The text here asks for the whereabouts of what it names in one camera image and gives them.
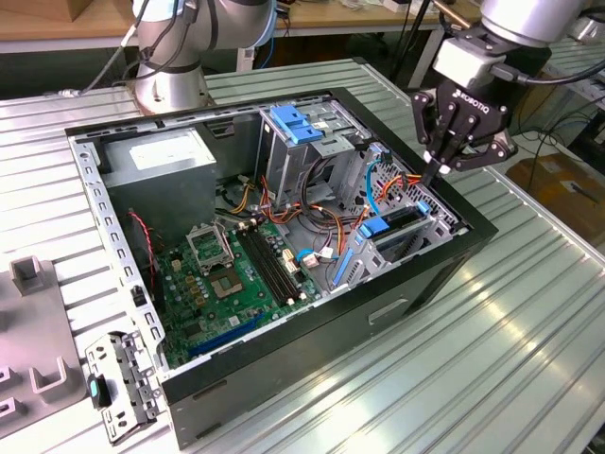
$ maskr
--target cardboard box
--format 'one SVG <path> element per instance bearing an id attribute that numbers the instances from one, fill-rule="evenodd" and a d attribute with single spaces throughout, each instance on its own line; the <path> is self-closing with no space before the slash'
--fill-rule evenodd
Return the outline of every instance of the cardboard box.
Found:
<path id="1" fill-rule="evenodd" d="M 93 0 L 0 0 L 0 9 L 74 22 Z"/>
<path id="2" fill-rule="evenodd" d="M 533 159 L 507 176 L 527 189 Z M 605 242 L 605 185 L 564 154 L 538 159 L 529 194 L 594 247 Z"/>

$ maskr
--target green motherboard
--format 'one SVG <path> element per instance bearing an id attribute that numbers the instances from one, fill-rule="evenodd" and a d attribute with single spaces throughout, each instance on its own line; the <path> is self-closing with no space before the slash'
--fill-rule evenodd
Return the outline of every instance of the green motherboard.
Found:
<path id="1" fill-rule="evenodd" d="M 287 246 L 275 225 L 265 222 L 258 228 L 258 233 L 285 269 L 282 250 Z M 196 354 L 217 348 L 257 327 L 286 317 L 320 298 L 320 288 L 300 270 L 298 281 L 293 276 L 288 278 L 302 298 L 284 304 L 269 291 L 270 286 L 239 241 L 241 235 L 228 231 L 225 237 L 233 253 L 233 263 L 218 265 L 206 272 L 200 270 L 187 241 L 156 256 L 164 290 L 164 307 L 159 315 L 165 332 L 164 352 L 170 368 L 183 365 Z M 193 244 L 198 251 L 198 259 L 207 260 L 223 251 L 212 235 L 196 238 Z"/>

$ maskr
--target aluminum profile table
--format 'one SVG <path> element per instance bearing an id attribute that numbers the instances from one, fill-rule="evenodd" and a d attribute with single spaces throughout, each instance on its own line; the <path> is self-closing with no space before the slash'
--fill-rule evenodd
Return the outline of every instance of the aluminum profile table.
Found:
<path id="1" fill-rule="evenodd" d="M 209 86 L 218 103 L 344 86 L 415 143 L 406 96 L 353 61 Z M 104 333 L 133 326 L 62 131 L 136 115 L 124 89 L 0 103 L 0 251 L 54 260 L 82 358 Z M 432 304 L 186 452 L 581 452 L 605 421 L 605 260 L 494 170 L 450 181 L 497 226 L 493 242 Z M 176 443 L 163 413 L 110 448 L 86 399 L 0 451 L 147 454 Z"/>
<path id="2" fill-rule="evenodd" d="M 563 78 L 584 71 L 603 61 L 605 56 L 605 43 L 585 45 L 571 38 L 564 38 L 551 45 L 550 49 L 552 57 L 544 67 L 544 71 L 553 78 Z M 589 101 L 601 99 L 595 105 L 605 109 L 605 71 L 592 78 L 565 86 Z"/>

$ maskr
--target robotic arm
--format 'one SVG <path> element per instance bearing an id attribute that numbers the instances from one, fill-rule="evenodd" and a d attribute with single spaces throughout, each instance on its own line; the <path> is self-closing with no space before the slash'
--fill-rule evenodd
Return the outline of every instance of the robotic arm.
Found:
<path id="1" fill-rule="evenodd" d="M 143 57 L 134 87 L 139 104 L 152 113 L 204 105 L 199 54 L 266 43 L 275 8 L 276 0 L 135 0 L 136 16 L 145 9 L 137 27 Z"/>
<path id="2" fill-rule="evenodd" d="M 443 42 L 434 68 L 446 77 L 412 98 L 416 132 L 426 145 L 423 183 L 452 168 L 468 170 L 516 153 L 506 127 L 523 85 L 550 57 L 585 0 L 485 0 L 481 23 Z M 484 151 L 464 153 L 468 145 Z"/>

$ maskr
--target red cable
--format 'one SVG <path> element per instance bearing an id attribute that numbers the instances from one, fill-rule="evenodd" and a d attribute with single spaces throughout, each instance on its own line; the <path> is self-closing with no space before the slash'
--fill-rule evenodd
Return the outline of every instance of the red cable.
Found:
<path id="1" fill-rule="evenodd" d="M 153 269 L 153 249 L 151 249 L 151 238 L 149 238 L 149 230 L 147 229 L 147 226 L 145 225 L 143 220 L 141 218 L 139 218 L 139 216 L 136 213 L 132 213 L 130 211 L 129 215 L 131 215 L 139 223 L 139 225 L 143 229 L 143 233 L 145 234 L 145 240 L 147 241 L 147 251 L 149 252 L 149 268 L 150 268 L 150 272 L 151 272 L 151 289 L 153 289 L 153 276 L 155 274 L 155 271 Z"/>

